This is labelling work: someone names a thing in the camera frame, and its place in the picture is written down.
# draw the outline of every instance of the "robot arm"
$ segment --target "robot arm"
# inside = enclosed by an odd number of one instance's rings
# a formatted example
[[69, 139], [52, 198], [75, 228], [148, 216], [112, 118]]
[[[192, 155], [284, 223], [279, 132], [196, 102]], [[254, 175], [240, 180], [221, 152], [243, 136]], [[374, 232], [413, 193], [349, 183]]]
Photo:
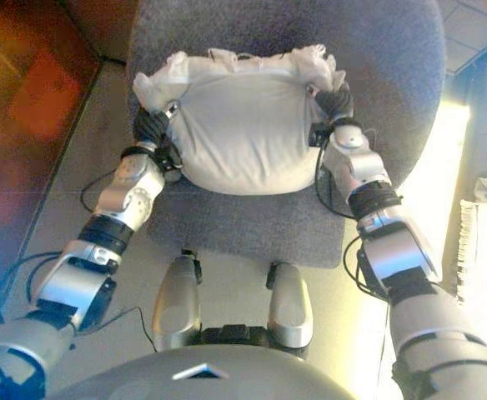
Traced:
[[0, 398], [42, 398], [46, 375], [75, 334], [103, 320], [116, 287], [112, 275], [133, 233], [148, 220], [163, 190], [163, 173], [173, 170], [167, 149], [155, 143], [176, 110], [170, 104], [154, 115], [140, 112], [136, 145], [123, 152], [93, 215], [40, 284], [32, 311], [0, 325]]
[[335, 121], [324, 166], [358, 222], [366, 283], [389, 302], [404, 398], [487, 398], [487, 346], [438, 285], [429, 244], [352, 118]]

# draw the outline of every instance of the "gray office chair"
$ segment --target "gray office chair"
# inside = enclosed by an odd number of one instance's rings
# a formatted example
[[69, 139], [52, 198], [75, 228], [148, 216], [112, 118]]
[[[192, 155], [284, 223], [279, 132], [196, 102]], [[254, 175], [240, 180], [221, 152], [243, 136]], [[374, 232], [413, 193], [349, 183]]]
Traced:
[[[397, 186], [431, 129], [444, 79], [444, 36], [435, 0], [140, 0], [128, 86], [179, 50], [208, 48], [269, 56], [322, 43], [347, 72], [355, 117], [377, 131], [376, 151]], [[128, 95], [131, 127], [138, 110]], [[177, 247], [334, 268], [344, 220], [313, 187], [275, 196], [208, 192], [186, 179], [157, 199], [149, 232]]]

